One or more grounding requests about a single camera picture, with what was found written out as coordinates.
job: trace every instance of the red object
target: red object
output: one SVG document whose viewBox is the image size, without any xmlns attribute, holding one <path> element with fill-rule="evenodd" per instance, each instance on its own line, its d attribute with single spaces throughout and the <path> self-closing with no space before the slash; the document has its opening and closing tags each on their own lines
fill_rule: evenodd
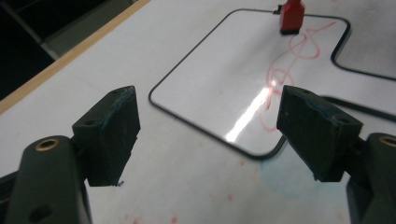
<svg viewBox="0 0 396 224">
<path fill-rule="evenodd" d="M 288 0 L 280 9 L 280 33 L 297 35 L 303 25 L 305 7 L 301 0 Z"/>
</svg>

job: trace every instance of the red stain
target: red stain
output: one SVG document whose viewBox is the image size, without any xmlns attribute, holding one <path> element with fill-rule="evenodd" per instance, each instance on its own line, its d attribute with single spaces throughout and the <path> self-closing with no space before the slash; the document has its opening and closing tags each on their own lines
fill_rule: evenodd
<svg viewBox="0 0 396 224">
<path fill-rule="evenodd" d="M 173 216 L 172 219 L 171 219 L 171 223 L 172 224 L 177 224 L 177 222 L 178 222 L 178 216 Z"/>
<path fill-rule="evenodd" d="M 342 213 L 337 213 L 337 218 L 339 220 L 346 220 L 346 216 L 344 214 L 342 214 Z"/>
<path fill-rule="evenodd" d="M 211 200 L 216 200 L 216 197 L 217 197 L 216 194 L 214 194 L 214 193 L 209 193 L 209 198 L 210 198 Z"/>
<path fill-rule="evenodd" d="M 264 120 L 263 114 L 266 111 L 270 110 L 272 105 L 273 97 L 281 97 L 282 88 L 285 84 L 294 86 L 294 78 L 291 74 L 292 67 L 297 63 L 298 60 L 315 60 L 320 55 L 320 47 L 316 40 L 314 39 L 314 35 L 319 32 L 330 28 L 335 25 L 335 21 L 321 27 L 318 29 L 310 29 L 306 28 L 305 31 L 301 31 L 299 35 L 295 35 L 289 41 L 289 48 L 285 52 L 281 53 L 277 58 L 275 58 L 269 66 L 269 69 L 266 74 L 266 85 L 269 89 L 267 99 L 265 104 L 259 108 L 259 112 L 261 114 L 261 122 L 262 127 L 267 132 L 276 131 L 275 124 L 267 124 Z M 313 47 L 313 51 L 303 51 L 307 46 Z M 292 62 L 285 67 L 279 66 L 278 61 L 282 61 L 284 57 L 293 57 Z"/>
<path fill-rule="evenodd" d="M 142 219 L 141 217 L 137 217 L 134 219 L 134 224 L 139 224 L 140 223 L 140 219 Z"/>
<path fill-rule="evenodd" d="M 232 194 L 228 194 L 227 199 L 229 202 L 233 201 L 233 195 Z"/>
</svg>

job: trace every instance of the wooden table edge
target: wooden table edge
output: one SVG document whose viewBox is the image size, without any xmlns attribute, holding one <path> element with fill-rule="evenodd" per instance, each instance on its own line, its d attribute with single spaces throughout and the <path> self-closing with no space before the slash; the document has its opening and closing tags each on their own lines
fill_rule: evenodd
<svg viewBox="0 0 396 224">
<path fill-rule="evenodd" d="M 131 15 L 133 15 L 137 10 L 143 7 L 149 0 L 139 0 L 132 4 L 130 7 L 125 9 L 118 15 L 116 18 L 108 22 L 106 25 L 101 27 L 98 31 L 90 35 L 84 41 L 79 43 L 73 49 L 68 51 L 63 57 L 59 60 L 52 63 L 46 69 L 41 71 L 35 77 L 27 81 L 25 84 L 17 88 L 14 92 L 0 101 L 0 115 L 9 110 L 12 106 L 17 104 L 20 100 L 22 100 L 25 96 L 27 96 L 30 92 L 34 91 L 37 87 L 43 84 L 50 77 L 55 75 L 62 68 L 67 66 L 73 60 L 75 60 L 80 54 L 82 54 L 85 50 L 90 48 L 93 44 L 98 42 L 102 37 L 113 31 L 119 24 L 128 19 Z"/>
</svg>

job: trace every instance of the curved black line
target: curved black line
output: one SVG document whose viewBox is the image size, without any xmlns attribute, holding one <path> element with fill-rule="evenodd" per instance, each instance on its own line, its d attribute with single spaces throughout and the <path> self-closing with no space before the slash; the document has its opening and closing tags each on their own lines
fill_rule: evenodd
<svg viewBox="0 0 396 224">
<path fill-rule="evenodd" d="M 167 114 L 169 114 L 169 115 L 171 115 L 171 116 L 174 116 L 176 119 L 182 120 L 184 123 L 190 125 L 192 128 L 198 130 L 198 131 L 201 132 L 201 133 L 205 133 L 205 134 L 207 134 L 207 135 L 210 136 L 210 137 L 213 137 L 214 139 L 220 141 L 222 144 L 225 144 L 226 146 L 228 146 L 228 147 L 230 147 L 231 149 L 233 149 L 233 150 L 235 150 L 235 151 L 237 151 L 237 152 L 243 154 L 244 156 L 246 156 L 246 157 L 248 157 L 248 158 L 250 158 L 250 159 L 253 159 L 253 160 L 269 159 L 269 158 L 275 156 L 275 154 L 282 148 L 283 144 L 285 143 L 286 138 L 285 138 L 283 135 L 282 135 L 282 137 L 279 139 L 279 141 L 278 141 L 278 143 L 276 144 L 276 146 L 274 147 L 274 149 L 271 150 L 269 153 L 265 153 L 265 154 L 263 154 L 263 155 L 253 155 L 253 154 L 250 154 L 250 153 L 246 152 L 246 151 L 245 151 L 244 149 L 242 149 L 242 148 L 239 148 L 239 147 L 236 147 L 236 146 L 234 146 L 234 145 L 231 145 L 230 143 L 227 143 L 227 142 L 224 141 L 224 139 L 222 139 L 221 137 L 216 136 L 216 135 L 214 135 L 213 133 L 211 133 L 211 132 L 205 130 L 204 128 L 201 128 L 201 127 L 199 127 L 199 126 L 197 126 L 197 125 L 191 123 L 191 122 L 188 121 L 187 119 L 182 118 L 181 116 L 177 115 L 176 113 L 171 112 L 171 110 L 169 110 L 169 109 L 167 109 L 167 108 L 165 108 L 165 107 L 163 107 L 163 106 L 161 106 L 161 105 L 158 105 L 158 104 L 156 104 L 155 102 L 153 102 L 153 101 L 151 100 L 151 95 L 152 95 L 152 93 L 158 88 L 158 86 L 160 86 L 161 83 L 163 83 L 163 81 L 164 81 L 167 77 L 169 77 L 169 76 L 172 74 L 172 72 L 173 72 L 175 69 L 177 69 L 178 66 L 179 66 L 181 63 L 183 63 L 184 60 L 186 60 L 186 58 L 188 58 L 188 57 L 190 56 L 190 54 L 192 54 L 192 53 L 195 51 L 195 49 L 197 49 L 197 48 L 198 48 L 198 47 L 199 47 L 199 46 L 200 46 L 200 45 L 201 45 L 201 44 L 202 44 L 202 43 L 203 43 L 203 42 L 204 42 L 204 41 L 205 41 L 205 40 L 206 40 L 206 39 L 207 39 L 207 38 L 208 38 L 208 37 L 209 37 L 209 36 L 210 36 L 210 35 L 211 35 L 211 34 L 212 34 L 212 33 L 213 33 L 213 32 L 214 32 L 214 31 L 215 31 L 226 19 L 227 19 L 227 18 L 228 18 L 228 17 L 230 17 L 233 13 L 235 13 L 235 12 L 237 12 L 237 11 L 267 12 L 267 13 L 274 14 L 274 11 L 270 11 L 270 10 L 259 10 L 259 9 L 249 9 L 249 8 L 240 8 L 240 9 L 234 10 L 234 11 L 230 12 L 229 14 L 227 14 L 227 16 L 224 17 L 224 19 L 222 19 L 222 20 L 219 22 L 219 24 L 217 24 L 217 25 L 216 25 L 216 26 L 215 26 L 215 27 L 214 27 L 214 28 L 213 28 L 213 29 L 212 29 L 212 30 L 211 30 L 211 31 L 210 31 L 210 32 L 209 32 L 198 44 L 197 44 L 197 45 L 195 45 L 194 48 L 192 48 L 192 50 L 191 50 L 186 56 L 184 56 L 183 59 L 182 59 L 179 63 L 177 63 L 177 65 L 176 65 L 175 67 L 173 67 L 173 68 L 171 69 L 171 71 L 169 71 L 169 72 L 166 74 L 166 76 L 163 77 L 163 78 L 151 89 L 151 91 L 150 91 L 149 94 L 148 94 L 148 101 L 149 101 L 152 105 L 154 105 L 154 106 L 158 107 L 159 109 L 161 109 L 163 112 L 165 112 L 165 113 L 167 113 Z M 331 61 L 332 61 L 332 63 L 333 63 L 336 67 L 339 67 L 339 68 L 341 68 L 341 69 L 347 70 L 347 71 L 349 71 L 349 72 L 357 73 L 357 74 L 363 74 L 363 75 L 367 75 L 367 76 L 371 76 L 371 77 L 378 77 L 378 78 L 384 78 L 384 79 L 396 81 L 396 78 L 384 77 L 384 76 L 377 75 L 377 74 L 371 74 L 371 73 L 362 72 L 362 71 L 354 70 L 354 69 L 351 69 L 351 68 L 347 68 L 347 67 L 344 67 L 344 66 L 340 65 L 340 64 L 336 61 L 337 56 L 338 56 L 339 53 L 341 52 L 342 47 L 345 45 L 345 43 L 347 42 L 347 39 L 348 39 L 348 37 L 349 37 L 349 35 L 350 35 L 350 27 L 351 27 L 351 26 L 350 26 L 350 22 L 349 22 L 349 21 L 347 21 L 347 20 L 345 20 L 345 19 L 343 19 L 343 18 L 333 17 L 333 16 L 318 16 L 318 15 L 309 15 L 309 14 L 307 14 L 307 15 L 305 15 L 305 16 L 308 16 L 308 17 L 319 17 L 319 18 L 336 19 L 336 20 L 344 21 L 344 22 L 346 23 L 346 29 L 345 29 L 343 35 L 341 36 L 339 42 L 338 42 L 337 45 L 335 46 L 335 48 L 334 48 L 334 50 L 333 50 L 333 52 L 332 52 L 332 55 L 331 55 Z M 345 106 L 345 107 L 348 107 L 348 105 L 354 105 L 354 104 L 352 104 L 352 103 L 345 102 L 345 101 L 342 101 L 342 100 L 338 100 L 338 99 L 335 99 L 335 98 L 332 98 L 332 97 L 324 97 L 324 98 L 327 99 L 327 100 L 329 100 L 330 102 L 332 102 L 332 103 L 334 103 L 334 104 L 343 105 L 343 106 Z M 376 116 L 376 117 L 380 117 L 380 118 L 383 118 L 383 119 L 386 119 L 386 118 L 393 118 L 393 117 L 394 117 L 394 116 L 392 116 L 392 115 L 390 115 L 390 114 L 387 114 L 387 113 L 384 113 L 384 112 L 379 112 L 379 111 L 376 111 L 376 110 L 375 110 L 375 112 L 372 111 L 372 112 L 374 112 L 374 113 L 370 113 L 370 112 L 368 112 L 368 111 L 371 111 L 371 110 L 373 110 L 373 109 L 370 109 L 370 108 L 367 108 L 367 107 L 364 107 L 364 106 L 361 106 L 361 105 L 355 105 L 355 106 L 352 106 L 352 107 L 350 107 L 350 108 L 352 108 L 352 109 L 356 108 L 356 110 L 358 110 L 358 111 L 360 111 L 360 112 L 362 112 L 362 113 L 367 113 L 367 114 L 370 114 L 370 115 L 373 115 L 373 116 Z"/>
</svg>

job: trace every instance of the white table surface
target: white table surface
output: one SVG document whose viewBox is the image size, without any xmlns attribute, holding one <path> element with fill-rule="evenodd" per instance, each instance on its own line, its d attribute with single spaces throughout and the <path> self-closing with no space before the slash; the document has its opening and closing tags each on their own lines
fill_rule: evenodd
<svg viewBox="0 0 396 224">
<path fill-rule="evenodd" d="M 351 22 L 339 63 L 394 75 L 395 3 L 304 2 L 306 13 Z M 0 175 L 18 169 L 30 143 L 71 137 L 71 125 L 108 91 L 135 85 L 142 130 L 124 184 L 88 189 L 94 223 L 349 223 L 346 175 L 342 183 L 316 183 L 290 147 L 270 161 L 250 161 L 149 104 L 152 87 L 228 13 L 282 3 L 149 2 L 0 116 Z M 387 100 L 383 109 L 396 111 Z"/>
</svg>

